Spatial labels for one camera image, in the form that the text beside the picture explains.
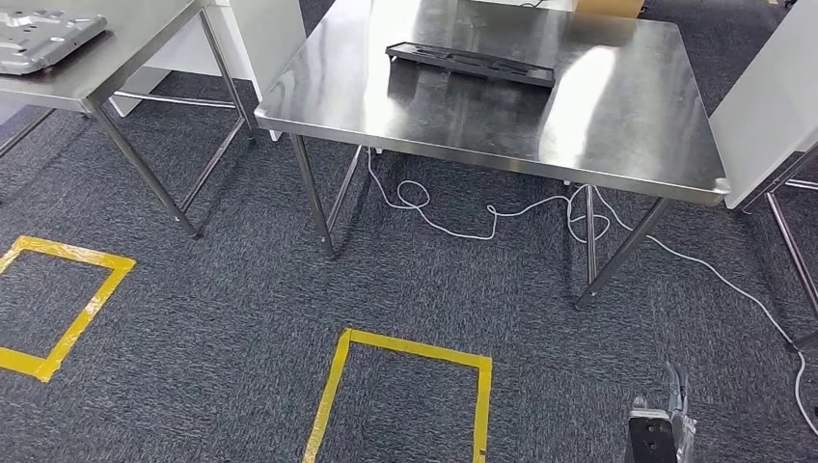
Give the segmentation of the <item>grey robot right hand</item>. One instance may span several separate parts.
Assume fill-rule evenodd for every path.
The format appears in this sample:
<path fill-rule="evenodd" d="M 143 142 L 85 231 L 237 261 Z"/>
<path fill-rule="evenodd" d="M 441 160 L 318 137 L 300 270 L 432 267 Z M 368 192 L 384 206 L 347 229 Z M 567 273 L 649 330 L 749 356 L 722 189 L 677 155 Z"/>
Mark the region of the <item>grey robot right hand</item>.
<path fill-rule="evenodd" d="M 678 462 L 693 462 L 696 420 L 688 414 L 690 381 L 687 372 L 677 364 L 666 362 L 668 372 L 668 414 Z"/>

